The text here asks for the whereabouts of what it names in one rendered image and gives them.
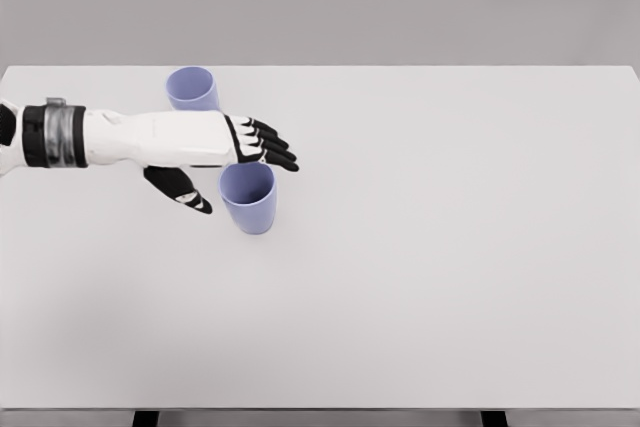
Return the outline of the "lavender plastic cup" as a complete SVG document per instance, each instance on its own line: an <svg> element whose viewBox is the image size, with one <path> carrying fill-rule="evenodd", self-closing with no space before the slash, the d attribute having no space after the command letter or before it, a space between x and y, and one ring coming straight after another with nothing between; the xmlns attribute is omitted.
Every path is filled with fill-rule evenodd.
<svg viewBox="0 0 640 427"><path fill-rule="evenodd" d="M212 72L201 66L185 66L166 79L165 91L176 110L220 110L216 80Z"/></svg>
<svg viewBox="0 0 640 427"><path fill-rule="evenodd" d="M277 209L277 184L268 165L253 162L226 166L220 173L218 190L240 230L260 235L272 227Z"/></svg>

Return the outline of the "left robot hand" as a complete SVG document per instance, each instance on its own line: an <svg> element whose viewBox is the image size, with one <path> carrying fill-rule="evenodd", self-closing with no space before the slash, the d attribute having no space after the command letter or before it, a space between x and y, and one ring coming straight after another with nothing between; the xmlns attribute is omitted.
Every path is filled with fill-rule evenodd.
<svg viewBox="0 0 640 427"><path fill-rule="evenodd" d="M212 213L185 167L222 168L264 163L297 172L297 157L271 126L251 117L220 111L143 114L134 136L132 159L143 175L171 200L197 212Z"/></svg>

